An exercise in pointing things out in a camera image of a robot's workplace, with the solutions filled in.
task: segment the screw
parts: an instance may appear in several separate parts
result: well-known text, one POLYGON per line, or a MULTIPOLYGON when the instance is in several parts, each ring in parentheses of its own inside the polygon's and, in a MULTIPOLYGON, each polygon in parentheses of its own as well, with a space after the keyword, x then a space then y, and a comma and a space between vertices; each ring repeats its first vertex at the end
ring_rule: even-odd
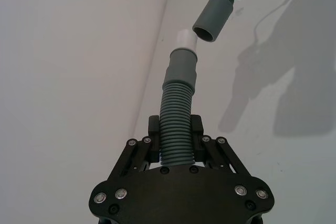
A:
POLYGON ((94 203, 97 203, 97 204, 103 203, 105 200, 106 200, 105 193, 98 193, 93 199, 94 203))
POLYGON ((225 143, 225 139, 222 138, 222 137, 219 138, 217 141, 218 141, 218 143, 220 143, 220 144, 224 144, 224 143, 225 143))
POLYGON ((117 204, 113 204, 110 206, 110 214, 115 215, 117 212, 119 212, 119 206, 117 204))
POLYGON ((198 168, 196 167, 196 166, 191 166, 190 168, 189 168, 189 171, 191 172, 191 173, 198 173, 198 168))
POLYGON ((244 186, 236 186, 235 191, 236 191, 236 194, 240 196, 245 196, 247 194, 247 190, 244 186))
POLYGON ((126 197, 126 195, 127 195, 127 191, 126 191, 126 189, 123 189, 123 188, 121 188, 121 189, 119 189, 115 192, 115 197, 117 199, 123 199, 124 197, 126 197))
POLYGON ((169 168, 165 167, 165 166, 161 167, 160 173, 162 173, 162 174, 168 174, 169 173, 169 168))
POLYGON ((129 140, 129 141, 128 141, 128 145, 131 145, 131 146, 132 146, 132 145, 135 145, 135 144, 136 144, 136 141, 135 141, 135 140, 129 140))
POLYGON ((257 196, 260 199, 267 199, 268 198, 268 194, 264 190, 257 190, 256 193, 257 193, 257 196))
POLYGON ((252 200, 246 201, 245 206, 248 210, 251 210, 251 211, 254 211, 257 208, 256 204, 252 200))
POLYGON ((208 136, 203 136, 203 137, 202 137, 202 140, 203 140, 203 142, 209 142, 209 141, 210 141, 210 137, 208 137, 208 136))

